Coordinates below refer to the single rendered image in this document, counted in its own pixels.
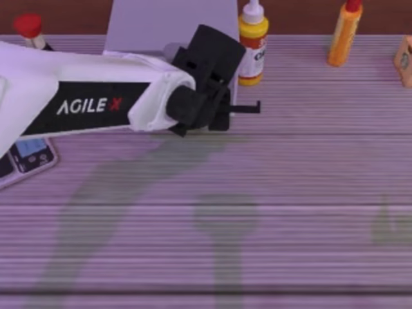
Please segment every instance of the calculator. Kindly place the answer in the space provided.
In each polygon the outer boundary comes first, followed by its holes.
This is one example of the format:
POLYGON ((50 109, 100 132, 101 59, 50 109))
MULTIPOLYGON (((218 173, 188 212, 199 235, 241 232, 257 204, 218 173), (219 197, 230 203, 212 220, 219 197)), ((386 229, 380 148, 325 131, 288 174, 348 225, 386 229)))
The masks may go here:
POLYGON ((0 158, 0 189, 53 167, 57 152, 50 140, 36 138, 17 141, 0 158))

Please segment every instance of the blue screen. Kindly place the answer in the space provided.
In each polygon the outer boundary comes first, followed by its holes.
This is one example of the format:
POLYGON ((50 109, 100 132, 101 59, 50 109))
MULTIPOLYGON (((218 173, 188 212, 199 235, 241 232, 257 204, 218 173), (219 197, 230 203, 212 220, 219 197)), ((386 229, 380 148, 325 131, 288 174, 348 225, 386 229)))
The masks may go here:
POLYGON ((46 142, 43 138, 36 138, 34 140, 20 140, 16 142, 15 145, 22 158, 26 158, 27 156, 47 148, 46 142))

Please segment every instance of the white bottle cap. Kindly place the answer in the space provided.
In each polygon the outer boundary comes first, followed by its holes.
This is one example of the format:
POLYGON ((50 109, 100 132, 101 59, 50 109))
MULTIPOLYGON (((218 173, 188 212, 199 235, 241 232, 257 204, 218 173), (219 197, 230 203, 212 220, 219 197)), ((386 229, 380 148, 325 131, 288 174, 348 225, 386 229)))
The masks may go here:
POLYGON ((247 24, 260 24, 265 18, 265 9, 259 0, 250 0, 243 8, 242 19, 247 24))

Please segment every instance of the orange box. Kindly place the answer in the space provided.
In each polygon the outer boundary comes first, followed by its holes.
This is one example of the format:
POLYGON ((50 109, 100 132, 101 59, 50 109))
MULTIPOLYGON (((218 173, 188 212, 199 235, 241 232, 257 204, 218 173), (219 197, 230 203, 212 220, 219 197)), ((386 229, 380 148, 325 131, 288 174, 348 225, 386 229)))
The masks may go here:
POLYGON ((403 38, 393 63, 404 87, 412 88, 412 35, 403 38))

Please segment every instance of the device screen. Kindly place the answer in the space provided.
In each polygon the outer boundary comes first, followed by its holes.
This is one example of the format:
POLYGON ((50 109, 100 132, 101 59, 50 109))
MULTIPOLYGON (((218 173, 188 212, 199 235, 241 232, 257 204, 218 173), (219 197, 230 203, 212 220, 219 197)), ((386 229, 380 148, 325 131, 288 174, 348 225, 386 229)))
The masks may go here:
POLYGON ((54 159, 54 154, 43 138, 20 140, 10 148, 20 173, 28 173, 54 159))
POLYGON ((13 172, 14 172, 14 168, 13 168, 12 162, 10 161, 10 158, 8 157, 8 155, 5 154, 0 159, 0 179, 12 174, 13 172))

